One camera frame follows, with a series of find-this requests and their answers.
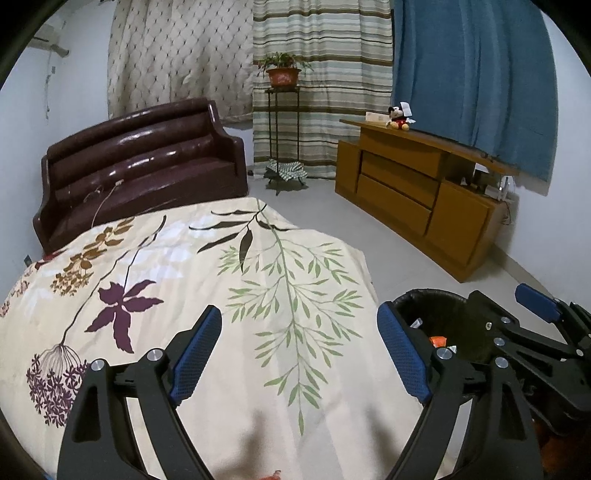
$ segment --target blue curtain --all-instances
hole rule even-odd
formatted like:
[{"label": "blue curtain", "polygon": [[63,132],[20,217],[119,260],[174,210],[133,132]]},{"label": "blue curtain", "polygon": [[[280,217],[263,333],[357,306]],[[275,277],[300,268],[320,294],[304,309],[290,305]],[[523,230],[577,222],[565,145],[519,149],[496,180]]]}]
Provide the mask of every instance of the blue curtain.
[{"label": "blue curtain", "polygon": [[392,103],[413,128],[543,180],[556,144],[556,71],[530,0],[394,0]]}]

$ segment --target cabinet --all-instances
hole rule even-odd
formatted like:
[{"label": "cabinet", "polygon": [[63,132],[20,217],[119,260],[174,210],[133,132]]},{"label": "cabinet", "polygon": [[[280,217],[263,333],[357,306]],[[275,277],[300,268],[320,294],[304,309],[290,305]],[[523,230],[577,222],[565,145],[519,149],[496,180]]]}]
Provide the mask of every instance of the cabinet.
[{"label": "cabinet", "polygon": [[485,260],[506,206],[459,185],[475,163],[511,168],[423,132],[366,122],[357,143],[340,141],[335,191],[389,226],[458,281]]}]

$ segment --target blue gripper pad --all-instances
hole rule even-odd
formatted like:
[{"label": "blue gripper pad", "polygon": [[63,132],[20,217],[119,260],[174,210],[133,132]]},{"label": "blue gripper pad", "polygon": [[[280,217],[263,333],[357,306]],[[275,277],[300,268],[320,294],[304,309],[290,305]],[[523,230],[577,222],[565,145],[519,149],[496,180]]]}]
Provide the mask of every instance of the blue gripper pad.
[{"label": "blue gripper pad", "polygon": [[515,299],[545,322],[556,323],[560,320],[560,310],[556,302],[525,283],[517,285]]},{"label": "blue gripper pad", "polygon": [[170,400],[178,407],[195,391],[197,382],[222,332],[222,312],[212,308],[174,367]]},{"label": "blue gripper pad", "polygon": [[378,330],[406,391],[421,403],[431,398],[427,370],[410,339],[387,304],[378,308]]}]

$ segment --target curtain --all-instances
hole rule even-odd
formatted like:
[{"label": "curtain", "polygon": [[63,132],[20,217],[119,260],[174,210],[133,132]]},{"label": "curtain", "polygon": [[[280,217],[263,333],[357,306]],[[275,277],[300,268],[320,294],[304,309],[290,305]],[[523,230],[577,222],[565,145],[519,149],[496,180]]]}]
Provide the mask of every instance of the curtain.
[{"label": "curtain", "polygon": [[252,116],[252,0],[118,0],[109,117],[205,96],[222,121]]},{"label": "curtain", "polygon": [[556,71],[530,0],[394,2],[392,102],[413,128],[476,147],[542,180],[557,132]]},{"label": "curtain", "polygon": [[[300,161],[310,177],[334,178],[339,140],[358,129],[339,123],[387,112],[392,93],[392,24],[389,0],[255,0],[254,57],[286,51],[311,64],[300,73]],[[266,74],[255,77],[255,173],[269,159]],[[279,94],[279,157],[294,161],[296,96]]]}]

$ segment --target mickey mouse plush toy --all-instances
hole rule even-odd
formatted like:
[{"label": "mickey mouse plush toy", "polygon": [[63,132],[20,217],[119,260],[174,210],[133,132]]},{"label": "mickey mouse plush toy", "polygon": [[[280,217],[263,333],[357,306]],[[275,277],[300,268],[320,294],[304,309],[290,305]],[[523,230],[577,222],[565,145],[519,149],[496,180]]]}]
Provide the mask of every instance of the mickey mouse plush toy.
[{"label": "mickey mouse plush toy", "polygon": [[413,113],[410,111],[410,105],[407,102],[400,102],[400,107],[389,107],[388,113],[390,115],[388,126],[391,128],[401,128],[406,131],[410,129],[410,124],[414,123],[413,119],[408,118],[409,116],[412,116]]}]

